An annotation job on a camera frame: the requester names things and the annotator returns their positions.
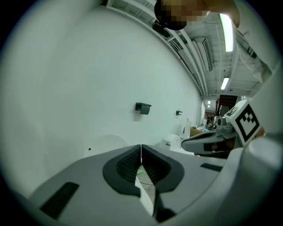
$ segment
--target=toilet tank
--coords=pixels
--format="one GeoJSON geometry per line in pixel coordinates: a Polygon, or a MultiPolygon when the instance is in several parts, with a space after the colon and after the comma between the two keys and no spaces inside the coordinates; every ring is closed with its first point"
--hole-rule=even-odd
{"type": "Polygon", "coordinates": [[[167,150],[176,150],[180,148],[180,137],[176,134],[168,134],[161,141],[161,148],[167,150]]]}

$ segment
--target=brown box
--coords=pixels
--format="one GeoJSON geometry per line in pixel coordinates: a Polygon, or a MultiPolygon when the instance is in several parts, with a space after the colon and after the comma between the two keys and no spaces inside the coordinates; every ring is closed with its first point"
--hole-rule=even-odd
{"type": "Polygon", "coordinates": [[[197,135],[197,134],[200,134],[200,133],[203,133],[204,131],[201,131],[201,130],[198,130],[198,129],[192,129],[191,128],[191,132],[190,132],[190,137],[191,136],[194,136],[194,135],[197,135]]]}

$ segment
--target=ceiling air conditioning unit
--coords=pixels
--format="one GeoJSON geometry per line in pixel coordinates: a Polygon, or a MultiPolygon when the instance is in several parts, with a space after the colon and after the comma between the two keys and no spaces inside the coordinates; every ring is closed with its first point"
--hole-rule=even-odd
{"type": "Polygon", "coordinates": [[[205,71],[210,72],[213,69],[213,54],[209,48],[208,41],[206,38],[195,38],[192,41],[195,46],[197,53],[201,60],[205,71]]]}

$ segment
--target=wall-mounted dispenser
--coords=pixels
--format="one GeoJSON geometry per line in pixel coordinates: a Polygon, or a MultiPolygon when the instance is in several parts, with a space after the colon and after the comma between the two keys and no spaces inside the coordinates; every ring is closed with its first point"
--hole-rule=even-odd
{"type": "Polygon", "coordinates": [[[144,104],[144,103],[136,103],[136,111],[140,111],[141,115],[148,115],[149,109],[151,105],[150,104],[144,104]]]}

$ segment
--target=tube light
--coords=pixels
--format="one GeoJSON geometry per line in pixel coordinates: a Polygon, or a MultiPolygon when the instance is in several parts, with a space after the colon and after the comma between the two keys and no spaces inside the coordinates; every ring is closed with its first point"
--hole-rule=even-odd
{"type": "Polygon", "coordinates": [[[225,14],[220,14],[220,19],[221,19],[223,31],[224,31],[226,52],[232,52],[233,51],[232,21],[229,18],[229,16],[225,14]]]}
{"type": "Polygon", "coordinates": [[[228,81],[229,81],[229,77],[224,77],[224,80],[223,80],[223,83],[222,83],[222,86],[221,86],[222,90],[224,90],[226,88],[228,81]]]}

